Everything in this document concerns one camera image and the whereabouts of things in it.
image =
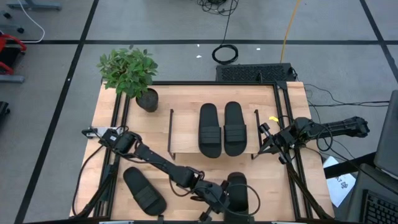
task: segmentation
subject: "gray floor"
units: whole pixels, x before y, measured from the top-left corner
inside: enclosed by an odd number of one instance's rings
[[[93,0],[62,1],[62,11],[28,13],[46,30],[45,40],[78,40]],[[227,39],[281,40],[295,1],[240,1],[231,16]],[[385,40],[398,39],[395,0],[371,0],[367,4]],[[25,34],[8,33],[21,39],[37,39],[41,33],[23,12],[0,5]],[[188,0],[99,0],[88,40],[209,40],[222,39],[226,17],[209,15]],[[303,0],[289,35],[290,40],[377,40],[359,0]],[[159,64],[156,80],[214,80],[216,62],[211,52],[217,45],[137,45],[148,49]],[[277,63],[281,45],[236,45],[235,63]],[[32,197],[25,222],[55,220],[69,216],[73,190],[86,139],[80,131],[92,121],[100,88],[95,65],[100,55],[125,45],[86,44],[80,55],[67,99],[55,130],[49,153]],[[398,46],[389,45],[398,60]],[[28,45],[16,68],[24,84],[0,83],[0,101],[10,103],[12,113],[0,134],[0,223],[13,223],[44,137],[49,128],[76,45]],[[221,59],[228,50],[218,52]],[[388,100],[398,89],[397,81],[379,45],[288,45],[290,62],[305,83],[330,90],[337,100],[353,102]],[[333,103],[327,93],[308,86],[314,104]],[[364,139],[337,138],[358,157],[376,150],[386,108],[344,106],[319,108],[322,122],[361,116],[371,132]],[[339,146],[342,155],[348,153]],[[340,217],[342,208],[337,210]]]

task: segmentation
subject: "white paper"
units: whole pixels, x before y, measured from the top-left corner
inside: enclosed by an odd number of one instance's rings
[[[329,158],[323,163],[323,168],[338,164],[338,161],[333,157]],[[331,202],[339,207],[344,198],[348,195],[350,190],[354,187],[355,178],[351,174],[344,174],[339,177],[327,179],[329,194]]]

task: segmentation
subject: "yellow cable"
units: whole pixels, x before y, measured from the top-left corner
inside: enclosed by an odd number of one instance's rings
[[[290,27],[292,26],[292,23],[293,23],[293,20],[294,20],[294,16],[296,15],[296,11],[297,11],[297,8],[299,7],[300,2],[301,2],[301,0],[297,0],[296,6],[294,7],[294,10],[293,10],[292,17],[290,18],[289,26],[287,27],[287,31],[286,31],[286,34],[285,34],[284,44],[282,46],[282,53],[280,55],[280,62],[279,63],[282,63],[282,61],[284,59],[286,39],[287,39],[287,36],[289,34]]]

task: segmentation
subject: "black slide sandal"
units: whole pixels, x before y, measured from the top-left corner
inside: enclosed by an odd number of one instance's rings
[[[246,125],[241,105],[229,102],[225,105],[224,148],[229,156],[242,154],[248,144]]]
[[[142,172],[130,167],[123,173],[123,179],[129,187],[134,200],[147,215],[160,215],[167,207],[163,196],[146,179]]]
[[[247,184],[246,177],[240,172],[233,172],[228,175],[229,185],[234,184]],[[227,188],[229,195],[229,206],[228,209],[232,212],[236,212],[242,215],[249,214],[249,199],[248,199],[248,188],[245,186],[236,186]],[[245,224],[248,222],[249,217],[232,214],[229,211],[224,212],[224,222],[227,224]]]
[[[217,108],[212,103],[205,103],[200,108],[199,149],[209,158],[221,155],[221,128],[218,124]]]

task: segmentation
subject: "potted plant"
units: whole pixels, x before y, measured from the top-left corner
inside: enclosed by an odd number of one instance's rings
[[[125,92],[127,97],[136,97],[137,104],[148,112],[157,109],[159,96],[152,84],[152,76],[157,73],[157,64],[148,56],[147,50],[128,49],[112,50],[99,58],[98,68],[107,81],[105,88],[115,88],[117,94]]]

